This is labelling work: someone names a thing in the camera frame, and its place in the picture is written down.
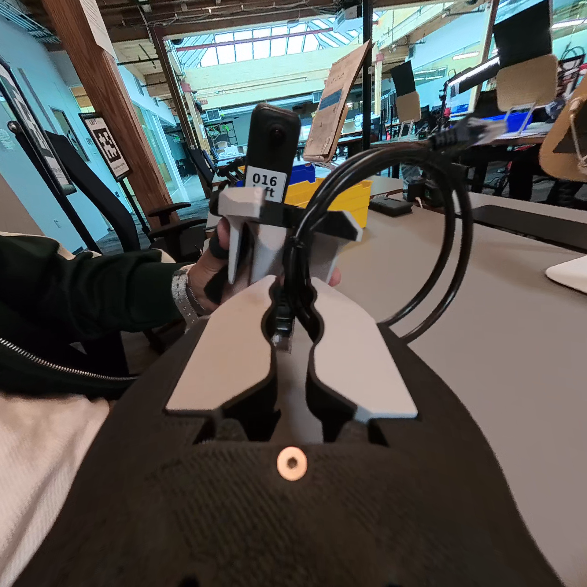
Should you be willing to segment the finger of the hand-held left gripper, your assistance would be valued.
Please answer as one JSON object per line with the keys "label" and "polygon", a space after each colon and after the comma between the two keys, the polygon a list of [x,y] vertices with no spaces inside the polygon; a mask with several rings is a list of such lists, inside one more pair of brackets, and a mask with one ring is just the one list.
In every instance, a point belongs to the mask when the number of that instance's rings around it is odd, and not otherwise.
{"label": "finger of the hand-held left gripper", "polygon": [[351,242],[360,242],[363,228],[351,212],[327,211],[318,223],[311,244],[311,277],[328,283],[341,251]]}
{"label": "finger of the hand-held left gripper", "polygon": [[230,285],[237,277],[238,260],[244,225],[260,224],[265,206],[265,190],[261,187],[225,188],[218,197],[218,212],[230,226],[227,279]]}

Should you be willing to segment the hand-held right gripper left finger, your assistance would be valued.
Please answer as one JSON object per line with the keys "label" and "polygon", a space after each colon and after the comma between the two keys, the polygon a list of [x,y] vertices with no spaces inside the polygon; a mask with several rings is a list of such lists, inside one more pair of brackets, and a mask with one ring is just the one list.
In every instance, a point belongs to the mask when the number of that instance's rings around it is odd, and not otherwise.
{"label": "hand-held right gripper left finger", "polygon": [[167,412],[224,411],[271,387],[276,358],[268,322],[278,286],[278,278],[268,275],[213,312],[167,401]]}

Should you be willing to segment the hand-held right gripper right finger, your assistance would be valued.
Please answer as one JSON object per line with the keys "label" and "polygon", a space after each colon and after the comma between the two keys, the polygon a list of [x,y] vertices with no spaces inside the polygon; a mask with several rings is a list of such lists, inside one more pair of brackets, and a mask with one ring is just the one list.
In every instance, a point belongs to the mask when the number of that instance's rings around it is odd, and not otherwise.
{"label": "hand-held right gripper right finger", "polygon": [[319,323],[308,363],[306,401],[317,418],[333,410],[344,419],[414,419],[418,415],[373,317],[319,279],[311,279],[311,309]]}

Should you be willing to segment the yellow plastic bin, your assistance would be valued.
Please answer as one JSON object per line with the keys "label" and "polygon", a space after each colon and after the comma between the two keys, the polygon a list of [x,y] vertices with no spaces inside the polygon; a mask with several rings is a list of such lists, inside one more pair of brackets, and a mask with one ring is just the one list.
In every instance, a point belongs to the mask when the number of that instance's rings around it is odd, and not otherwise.
{"label": "yellow plastic bin", "polygon": [[[287,188],[284,203],[304,209],[324,180],[324,178],[316,178],[314,182],[302,181],[290,185]],[[328,211],[348,211],[357,224],[364,229],[371,200],[372,183],[371,180],[363,180],[348,188],[334,199]]]}

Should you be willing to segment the person's left forearm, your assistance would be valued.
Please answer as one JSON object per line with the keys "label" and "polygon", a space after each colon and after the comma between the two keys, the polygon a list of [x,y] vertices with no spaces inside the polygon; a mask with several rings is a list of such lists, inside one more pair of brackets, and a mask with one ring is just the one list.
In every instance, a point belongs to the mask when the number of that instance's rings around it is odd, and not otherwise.
{"label": "person's left forearm", "polygon": [[66,253],[48,237],[1,233],[1,336],[24,345],[141,332],[181,315],[172,280],[183,266],[158,250]]}

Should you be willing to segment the black flat device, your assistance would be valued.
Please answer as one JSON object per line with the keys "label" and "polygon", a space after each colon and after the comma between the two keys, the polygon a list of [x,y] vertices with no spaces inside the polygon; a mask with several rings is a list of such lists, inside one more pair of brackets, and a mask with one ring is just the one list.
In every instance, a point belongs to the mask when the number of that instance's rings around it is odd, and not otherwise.
{"label": "black flat device", "polygon": [[396,200],[385,195],[377,195],[370,200],[369,210],[395,218],[410,214],[413,204],[404,199]]}

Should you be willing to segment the black pole stand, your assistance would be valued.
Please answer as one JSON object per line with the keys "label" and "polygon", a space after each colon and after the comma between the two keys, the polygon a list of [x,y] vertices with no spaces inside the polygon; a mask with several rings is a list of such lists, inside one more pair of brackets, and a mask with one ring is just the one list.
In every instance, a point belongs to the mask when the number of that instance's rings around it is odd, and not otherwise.
{"label": "black pole stand", "polygon": [[362,70],[362,151],[369,150],[371,144],[371,63],[372,63],[372,29],[373,1],[362,1],[362,36],[367,51],[363,59]]}

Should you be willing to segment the black office chair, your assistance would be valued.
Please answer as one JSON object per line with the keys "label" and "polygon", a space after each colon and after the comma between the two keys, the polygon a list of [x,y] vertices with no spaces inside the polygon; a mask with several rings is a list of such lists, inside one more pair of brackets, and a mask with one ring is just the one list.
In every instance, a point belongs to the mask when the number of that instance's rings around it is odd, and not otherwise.
{"label": "black office chair", "polygon": [[[96,206],[113,227],[125,253],[141,250],[136,223],[128,209],[106,187],[69,143],[65,136],[48,133],[54,148],[74,185]],[[150,248],[163,250],[174,262],[196,262],[202,255],[206,234],[205,218],[171,222],[172,213],[190,207],[188,202],[153,209],[147,216],[158,218],[160,226],[147,231]]]}

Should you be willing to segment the ceiling projector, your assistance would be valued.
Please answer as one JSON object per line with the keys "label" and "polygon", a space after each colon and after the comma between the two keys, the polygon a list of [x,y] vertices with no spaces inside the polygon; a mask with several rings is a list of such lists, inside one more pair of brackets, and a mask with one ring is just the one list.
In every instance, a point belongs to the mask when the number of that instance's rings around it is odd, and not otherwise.
{"label": "ceiling projector", "polygon": [[333,32],[349,33],[358,32],[363,26],[363,7],[361,3],[348,4],[342,7],[334,17]]}

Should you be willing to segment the framed marker sign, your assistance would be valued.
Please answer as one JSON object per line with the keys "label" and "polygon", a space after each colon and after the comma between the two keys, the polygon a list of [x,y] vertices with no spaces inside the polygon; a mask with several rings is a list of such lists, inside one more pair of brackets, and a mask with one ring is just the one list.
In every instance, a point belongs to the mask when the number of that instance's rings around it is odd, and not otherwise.
{"label": "framed marker sign", "polygon": [[99,113],[79,113],[79,117],[114,180],[119,182],[128,177],[131,173],[131,168],[102,115]]}
{"label": "framed marker sign", "polygon": [[68,195],[76,192],[76,187],[70,180],[37,116],[26,101],[10,67],[3,59],[1,59],[1,95],[16,118],[8,122],[8,129],[15,135],[17,142],[84,241],[86,248],[95,253],[102,253],[68,199]]}

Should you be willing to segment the black monitor with white stand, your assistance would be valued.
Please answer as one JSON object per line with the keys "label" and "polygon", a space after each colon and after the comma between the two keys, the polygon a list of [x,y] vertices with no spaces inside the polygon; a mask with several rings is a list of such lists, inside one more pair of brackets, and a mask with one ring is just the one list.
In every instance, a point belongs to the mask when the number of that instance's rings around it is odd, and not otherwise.
{"label": "black monitor with white stand", "polygon": [[556,98],[558,60],[552,52],[551,2],[539,1],[493,28],[500,69],[496,75],[498,108],[505,124],[517,112],[525,118],[506,136],[520,135],[533,114]]}
{"label": "black monitor with white stand", "polygon": [[[550,176],[586,183],[586,76],[542,142],[539,163]],[[554,265],[546,277],[559,285],[586,293],[586,256]]]}
{"label": "black monitor with white stand", "polygon": [[391,70],[395,88],[395,110],[400,123],[399,138],[407,138],[416,122],[421,119],[420,96],[415,89],[415,77],[411,61]]}

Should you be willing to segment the dark green jacket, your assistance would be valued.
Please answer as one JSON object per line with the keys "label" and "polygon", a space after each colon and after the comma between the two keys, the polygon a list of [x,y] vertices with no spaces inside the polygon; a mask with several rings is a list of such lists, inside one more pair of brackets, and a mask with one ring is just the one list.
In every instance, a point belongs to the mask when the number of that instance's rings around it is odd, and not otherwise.
{"label": "dark green jacket", "polygon": [[10,394],[118,400],[137,378],[128,370],[121,334],[70,341],[31,327],[1,332],[1,390]]}

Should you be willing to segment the white paper notice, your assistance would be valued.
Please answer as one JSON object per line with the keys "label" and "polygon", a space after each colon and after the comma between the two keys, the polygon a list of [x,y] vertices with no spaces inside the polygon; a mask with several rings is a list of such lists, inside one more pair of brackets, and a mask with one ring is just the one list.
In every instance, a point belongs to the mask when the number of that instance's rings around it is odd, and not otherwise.
{"label": "white paper notice", "polygon": [[105,22],[96,1],[79,1],[84,17],[90,27],[92,37],[101,49],[107,52],[116,61],[116,53],[106,29]]}

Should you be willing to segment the white garment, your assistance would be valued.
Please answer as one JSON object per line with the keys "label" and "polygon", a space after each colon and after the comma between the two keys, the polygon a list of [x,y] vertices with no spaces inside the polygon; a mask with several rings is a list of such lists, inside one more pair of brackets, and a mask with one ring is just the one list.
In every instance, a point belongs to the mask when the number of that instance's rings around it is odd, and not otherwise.
{"label": "white garment", "polygon": [[12,586],[53,527],[110,411],[105,399],[1,393],[1,586]]}

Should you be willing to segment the wooden post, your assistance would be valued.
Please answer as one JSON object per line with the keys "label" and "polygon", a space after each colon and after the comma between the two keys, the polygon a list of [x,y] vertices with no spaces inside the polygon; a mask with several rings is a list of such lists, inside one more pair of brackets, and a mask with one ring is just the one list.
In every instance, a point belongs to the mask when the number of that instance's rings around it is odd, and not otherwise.
{"label": "wooden post", "polygon": [[117,61],[95,43],[79,1],[42,1],[93,108],[106,120],[130,168],[145,214],[172,203]]}

